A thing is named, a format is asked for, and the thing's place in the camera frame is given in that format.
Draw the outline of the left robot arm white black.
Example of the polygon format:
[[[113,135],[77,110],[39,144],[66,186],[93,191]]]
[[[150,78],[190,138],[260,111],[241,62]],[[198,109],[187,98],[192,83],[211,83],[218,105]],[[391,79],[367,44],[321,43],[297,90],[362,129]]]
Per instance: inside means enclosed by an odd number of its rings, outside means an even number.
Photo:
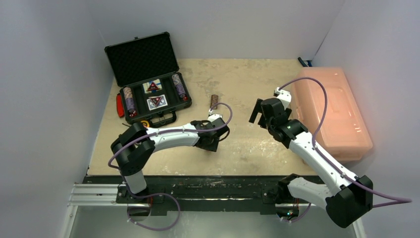
[[[143,168],[153,153],[182,146],[216,152],[219,142],[229,134],[230,129],[220,116],[162,129],[136,122],[111,144],[112,160],[117,162],[118,170],[128,184],[128,196],[141,203],[148,196]]]

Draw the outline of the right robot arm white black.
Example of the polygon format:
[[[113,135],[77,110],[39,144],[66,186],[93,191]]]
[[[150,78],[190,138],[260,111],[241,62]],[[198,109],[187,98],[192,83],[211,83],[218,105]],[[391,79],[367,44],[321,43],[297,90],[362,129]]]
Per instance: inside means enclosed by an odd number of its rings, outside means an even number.
[[[285,202],[293,198],[305,200],[323,208],[337,226],[346,228],[373,207],[373,182],[346,169],[317,142],[297,119],[290,119],[291,109],[278,98],[257,99],[249,122],[258,114],[260,127],[273,138],[301,157],[319,176],[323,184],[316,184],[296,174],[278,182],[277,191],[267,195]]]

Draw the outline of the brown poker chip stack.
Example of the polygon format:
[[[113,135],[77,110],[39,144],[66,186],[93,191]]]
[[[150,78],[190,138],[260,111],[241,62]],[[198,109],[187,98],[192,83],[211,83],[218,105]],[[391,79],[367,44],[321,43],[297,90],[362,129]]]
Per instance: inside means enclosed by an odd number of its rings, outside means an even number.
[[[219,96],[217,94],[212,94],[210,97],[210,109],[217,109],[217,104],[219,102]]]

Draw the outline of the blue orange chip stack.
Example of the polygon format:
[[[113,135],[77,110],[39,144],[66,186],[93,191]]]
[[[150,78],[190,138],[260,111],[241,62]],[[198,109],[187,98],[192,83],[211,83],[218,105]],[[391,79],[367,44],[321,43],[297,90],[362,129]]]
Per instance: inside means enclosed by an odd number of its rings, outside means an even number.
[[[179,84],[182,83],[178,74],[172,75],[171,78],[172,78],[172,81],[173,81],[173,83],[174,83],[175,86],[177,86],[177,85],[179,85]]]

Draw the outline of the purple poker chip stack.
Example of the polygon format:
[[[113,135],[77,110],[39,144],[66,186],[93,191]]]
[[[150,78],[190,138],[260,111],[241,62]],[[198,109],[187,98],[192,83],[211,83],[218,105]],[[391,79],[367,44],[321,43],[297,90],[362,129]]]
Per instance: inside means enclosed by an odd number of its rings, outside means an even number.
[[[184,89],[183,84],[182,83],[178,83],[178,84],[175,85],[175,87],[176,87],[178,96],[180,98],[184,98],[186,96],[186,92],[185,92],[185,89]]]

